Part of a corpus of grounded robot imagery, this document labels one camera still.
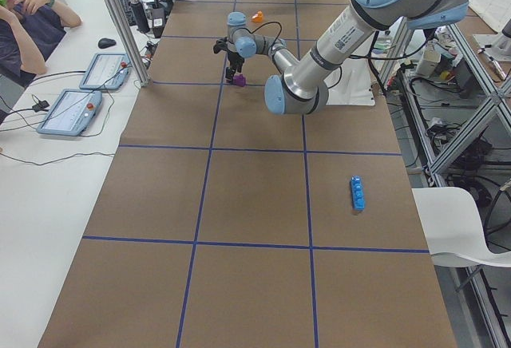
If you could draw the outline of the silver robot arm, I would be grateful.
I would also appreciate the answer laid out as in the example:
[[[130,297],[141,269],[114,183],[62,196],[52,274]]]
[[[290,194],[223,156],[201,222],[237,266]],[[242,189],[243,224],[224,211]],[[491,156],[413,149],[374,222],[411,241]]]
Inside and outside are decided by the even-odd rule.
[[[224,51],[231,81],[244,60],[256,54],[268,56],[278,74],[268,78],[264,99],[274,114],[311,114],[320,110],[329,97],[326,78],[342,66],[370,35],[389,29],[406,18],[411,30],[435,29],[461,21],[469,0],[350,0],[349,6],[331,23],[305,56],[297,59],[278,37],[252,33],[246,17],[232,12],[227,19],[227,35],[213,46]]]

